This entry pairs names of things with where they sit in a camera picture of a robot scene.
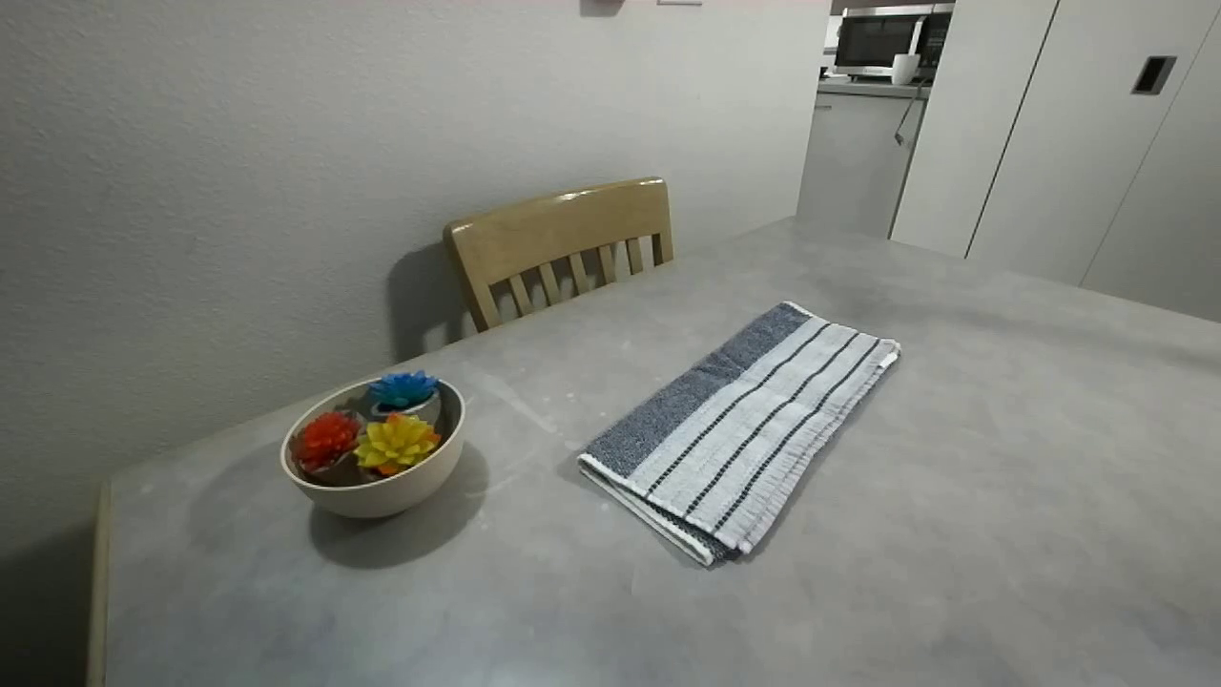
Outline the red flower decoration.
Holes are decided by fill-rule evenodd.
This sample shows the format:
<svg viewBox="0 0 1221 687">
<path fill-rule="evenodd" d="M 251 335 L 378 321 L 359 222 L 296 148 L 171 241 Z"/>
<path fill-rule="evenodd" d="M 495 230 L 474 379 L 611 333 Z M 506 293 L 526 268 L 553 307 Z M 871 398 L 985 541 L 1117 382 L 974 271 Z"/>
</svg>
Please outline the red flower decoration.
<svg viewBox="0 0 1221 687">
<path fill-rule="evenodd" d="M 320 470 L 343 458 L 359 440 L 359 423 L 348 413 L 322 413 L 296 432 L 293 458 Z"/>
</svg>

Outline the microwave oven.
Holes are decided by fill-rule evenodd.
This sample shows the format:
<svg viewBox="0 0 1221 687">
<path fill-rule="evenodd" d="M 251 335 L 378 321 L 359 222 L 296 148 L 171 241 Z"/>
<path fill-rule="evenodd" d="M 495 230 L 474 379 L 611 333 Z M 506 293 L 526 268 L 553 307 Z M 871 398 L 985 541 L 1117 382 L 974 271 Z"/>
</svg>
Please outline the microwave oven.
<svg viewBox="0 0 1221 687">
<path fill-rule="evenodd" d="M 892 55 L 916 55 L 916 80 L 932 85 L 955 8 L 948 3 L 881 3 L 845 8 L 835 42 L 835 69 L 849 80 L 888 80 Z"/>
</svg>

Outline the blue flower decoration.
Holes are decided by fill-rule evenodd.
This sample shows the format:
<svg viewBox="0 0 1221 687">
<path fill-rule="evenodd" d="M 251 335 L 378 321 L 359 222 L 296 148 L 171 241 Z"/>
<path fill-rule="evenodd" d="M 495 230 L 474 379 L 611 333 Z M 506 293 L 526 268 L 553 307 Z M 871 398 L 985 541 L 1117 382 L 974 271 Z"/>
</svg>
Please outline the blue flower decoration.
<svg viewBox="0 0 1221 687">
<path fill-rule="evenodd" d="M 439 382 L 422 368 L 409 368 L 409 375 L 382 375 L 370 394 L 375 394 L 375 403 L 382 413 L 400 413 L 400 407 L 415 407 L 422 402 L 432 402 L 439 390 Z"/>
</svg>

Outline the black wall switch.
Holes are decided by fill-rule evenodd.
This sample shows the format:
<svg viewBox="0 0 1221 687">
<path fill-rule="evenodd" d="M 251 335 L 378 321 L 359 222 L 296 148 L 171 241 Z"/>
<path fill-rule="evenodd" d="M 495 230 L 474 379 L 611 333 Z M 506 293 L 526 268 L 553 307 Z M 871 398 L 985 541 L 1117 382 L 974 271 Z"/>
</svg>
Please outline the black wall switch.
<svg viewBox="0 0 1221 687">
<path fill-rule="evenodd" d="M 1175 55 L 1170 53 L 1158 53 L 1158 55 L 1147 55 L 1133 80 L 1133 90 L 1138 96 L 1158 96 L 1166 76 L 1175 73 Z"/>
</svg>

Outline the beige bowl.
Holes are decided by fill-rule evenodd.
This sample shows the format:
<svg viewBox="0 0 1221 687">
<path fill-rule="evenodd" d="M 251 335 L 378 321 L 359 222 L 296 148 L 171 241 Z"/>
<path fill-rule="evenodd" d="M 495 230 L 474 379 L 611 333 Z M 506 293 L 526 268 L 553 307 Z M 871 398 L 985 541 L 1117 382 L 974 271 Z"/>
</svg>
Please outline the beige bowl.
<svg viewBox="0 0 1221 687">
<path fill-rule="evenodd" d="M 359 458 L 356 458 L 359 440 L 356 440 L 356 446 L 343 458 L 334 458 L 320 470 L 302 465 L 293 458 L 293 442 L 310 418 L 316 418 L 322 413 L 348 413 L 363 436 L 366 423 L 396 416 L 396 413 L 382 413 L 375 403 L 370 384 L 378 379 L 338 384 L 326 398 L 314 402 L 278 440 L 280 473 L 320 510 L 338 513 L 338 519 L 385 519 L 385 513 L 400 513 L 400 510 L 422 502 L 432 492 L 439 492 L 450 480 L 450 473 L 459 470 L 461 449 L 464 449 L 464 398 L 459 394 L 452 382 L 432 375 L 439 382 L 434 398 L 415 407 L 400 407 L 403 416 L 425 418 L 443 436 L 443 442 L 422 461 L 415 461 L 411 470 L 378 477 L 359 465 Z"/>
</svg>

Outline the blue white striped towel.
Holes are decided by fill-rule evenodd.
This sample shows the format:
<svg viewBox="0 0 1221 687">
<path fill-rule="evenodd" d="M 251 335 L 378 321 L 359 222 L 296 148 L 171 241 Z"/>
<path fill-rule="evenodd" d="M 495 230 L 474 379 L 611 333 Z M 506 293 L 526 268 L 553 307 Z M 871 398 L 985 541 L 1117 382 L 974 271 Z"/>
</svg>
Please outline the blue white striped towel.
<svg viewBox="0 0 1221 687">
<path fill-rule="evenodd" d="M 579 470 L 696 564 L 768 541 L 901 344 L 780 301 L 579 449 Z"/>
</svg>

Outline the beige wooden chair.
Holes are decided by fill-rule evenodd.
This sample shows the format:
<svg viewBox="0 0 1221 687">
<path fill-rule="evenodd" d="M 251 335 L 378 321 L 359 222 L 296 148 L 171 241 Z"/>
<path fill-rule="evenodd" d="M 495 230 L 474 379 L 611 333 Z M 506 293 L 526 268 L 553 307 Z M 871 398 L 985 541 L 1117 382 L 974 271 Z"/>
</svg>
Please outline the beige wooden chair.
<svg viewBox="0 0 1221 687">
<path fill-rule="evenodd" d="M 661 174 L 509 203 L 446 230 L 474 324 L 591 293 L 672 260 L 672 203 Z"/>
</svg>

